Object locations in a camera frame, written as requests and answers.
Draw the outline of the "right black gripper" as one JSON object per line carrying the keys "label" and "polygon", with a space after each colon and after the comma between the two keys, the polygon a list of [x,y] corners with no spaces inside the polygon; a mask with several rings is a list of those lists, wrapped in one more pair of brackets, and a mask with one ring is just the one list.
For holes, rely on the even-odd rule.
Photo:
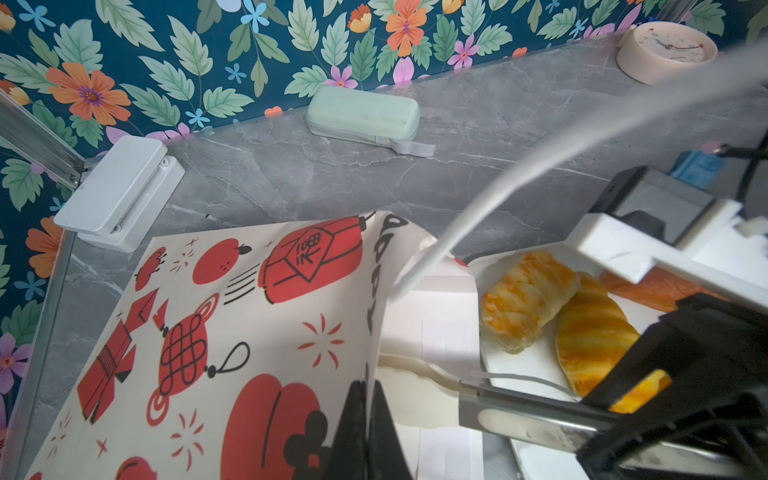
{"label": "right black gripper", "polygon": [[766,314],[703,293],[680,300],[583,402],[608,408],[657,370],[669,384],[578,451],[590,478],[670,478],[665,471],[619,465],[663,441],[711,446],[736,462],[738,478],[766,478]]}

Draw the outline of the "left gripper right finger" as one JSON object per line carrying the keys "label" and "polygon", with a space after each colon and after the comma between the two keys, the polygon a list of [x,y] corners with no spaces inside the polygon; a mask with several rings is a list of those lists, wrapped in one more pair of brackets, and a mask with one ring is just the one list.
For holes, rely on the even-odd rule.
{"label": "left gripper right finger", "polygon": [[371,480],[412,480],[384,389],[374,384],[367,441],[367,478]]}

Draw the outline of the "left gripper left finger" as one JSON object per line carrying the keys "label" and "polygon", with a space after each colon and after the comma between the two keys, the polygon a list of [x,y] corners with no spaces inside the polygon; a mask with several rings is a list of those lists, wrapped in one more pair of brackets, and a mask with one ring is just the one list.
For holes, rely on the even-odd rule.
{"label": "left gripper left finger", "polygon": [[365,412],[365,384],[354,381],[347,393],[324,479],[367,478]]}

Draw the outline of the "orange triangular fake bread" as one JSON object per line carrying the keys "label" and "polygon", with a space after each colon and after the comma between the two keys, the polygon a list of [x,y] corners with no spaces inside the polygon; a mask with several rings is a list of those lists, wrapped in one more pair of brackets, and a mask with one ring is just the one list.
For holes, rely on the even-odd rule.
{"label": "orange triangular fake bread", "polygon": [[719,294],[659,267],[652,268],[637,284],[632,284],[609,271],[604,271],[599,280],[609,293],[665,313],[675,311],[677,301],[697,293],[724,300]]}

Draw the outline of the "steel tongs white tips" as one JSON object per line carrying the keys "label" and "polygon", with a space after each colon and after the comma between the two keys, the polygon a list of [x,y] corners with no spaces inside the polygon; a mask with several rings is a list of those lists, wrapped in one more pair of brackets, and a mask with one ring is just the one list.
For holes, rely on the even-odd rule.
{"label": "steel tongs white tips", "polygon": [[[579,403],[468,383],[411,357],[381,354],[376,378],[393,420],[409,427],[461,426],[575,454],[618,422],[611,412]],[[723,454],[668,442],[642,446],[612,465],[620,474],[737,479],[745,473]]]}

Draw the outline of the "yellow fake croissant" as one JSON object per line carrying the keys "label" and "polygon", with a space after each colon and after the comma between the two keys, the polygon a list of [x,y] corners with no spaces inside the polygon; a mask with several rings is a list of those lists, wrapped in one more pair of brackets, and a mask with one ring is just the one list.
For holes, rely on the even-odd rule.
{"label": "yellow fake croissant", "polygon": [[555,351],[569,388],[585,398],[640,338],[619,305],[592,275],[557,316]]}

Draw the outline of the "red white paper bag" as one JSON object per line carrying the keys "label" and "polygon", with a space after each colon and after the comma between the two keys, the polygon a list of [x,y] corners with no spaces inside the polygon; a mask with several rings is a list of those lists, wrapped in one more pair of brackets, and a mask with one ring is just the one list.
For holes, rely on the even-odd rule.
{"label": "red white paper bag", "polygon": [[[434,238],[378,211],[159,238],[63,408],[32,479],[324,479],[350,384],[366,453],[381,331],[515,191],[599,141],[767,78],[759,41],[620,98],[543,142]],[[670,382],[657,370],[618,420]]]}

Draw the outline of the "yellow flaky fake pastry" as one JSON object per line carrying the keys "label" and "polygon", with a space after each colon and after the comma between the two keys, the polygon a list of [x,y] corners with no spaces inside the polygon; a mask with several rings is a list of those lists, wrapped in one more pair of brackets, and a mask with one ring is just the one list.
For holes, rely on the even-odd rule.
{"label": "yellow flaky fake pastry", "polygon": [[551,253],[526,253],[483,296],[480,332],[497,349],[518,354],[533,345],[580,284],[580,276]]}

